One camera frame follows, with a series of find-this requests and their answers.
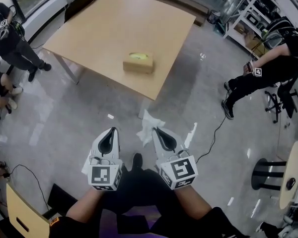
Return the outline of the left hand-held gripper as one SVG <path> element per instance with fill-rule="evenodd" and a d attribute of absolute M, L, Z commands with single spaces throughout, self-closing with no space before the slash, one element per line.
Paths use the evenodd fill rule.
<path fill-rule="evenodd" d="M 88 184 L 96 190 L 116 191 L 122 177 L 118 129 L 111 127 L 97 136 L 91 147 Z"/>

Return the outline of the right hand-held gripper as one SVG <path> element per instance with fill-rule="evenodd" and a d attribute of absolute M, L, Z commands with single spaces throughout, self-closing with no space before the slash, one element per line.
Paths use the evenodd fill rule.
<path fill-rule="evenodd" d="M 152 139 L 157 159 L 160 161 L 159 174 L 168 187 L 176 190 L 191 185 L 198 176 L 194 156 L 184 149 L 166 158 L 168 152 L 176 152 L 178 147 L 183 146 L 181 137 L 169 129 L 157 127 L 152 130 Z"/>

